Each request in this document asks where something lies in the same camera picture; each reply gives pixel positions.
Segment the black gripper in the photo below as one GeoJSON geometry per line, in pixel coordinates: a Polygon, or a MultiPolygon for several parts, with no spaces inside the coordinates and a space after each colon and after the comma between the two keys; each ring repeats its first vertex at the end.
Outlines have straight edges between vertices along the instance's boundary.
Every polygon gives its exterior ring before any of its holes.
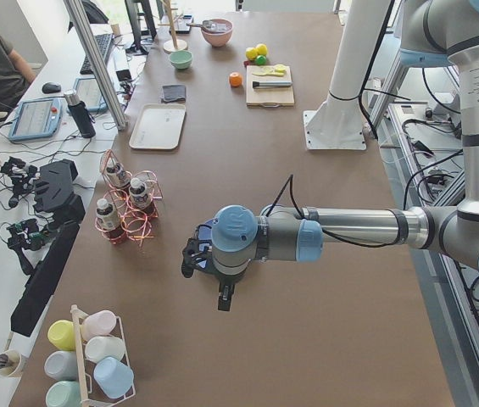
{"type": "Polygon", "coordinates": [[[195,270],[213,276],[219,281],[219,311],[228,312],[231,308],[232,296],[235,291],[236,277],[225,276],[213,263],[212,256],[212,220],[198,224],[192,237],[182,250],[181,273],[185,278],[191,278],[195,270]]]}

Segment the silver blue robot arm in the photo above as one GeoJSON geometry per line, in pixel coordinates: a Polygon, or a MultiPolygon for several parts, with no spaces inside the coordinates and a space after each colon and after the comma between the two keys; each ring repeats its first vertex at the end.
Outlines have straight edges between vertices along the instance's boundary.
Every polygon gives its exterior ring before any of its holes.
{"type": "Polygon", "coordinates": [[[241,205],[199,225],[183,249],[181,271],[214,276],[218,307],[228,310],[236,284],[256,260],[317,260],[339,241],[367,248],[406,244],[444,254],[479,271],[479,1],[408,1],[399,49],[408,67],[454,65],[459,71],[465,196],[455,206],[319,209],[241,205]]]}

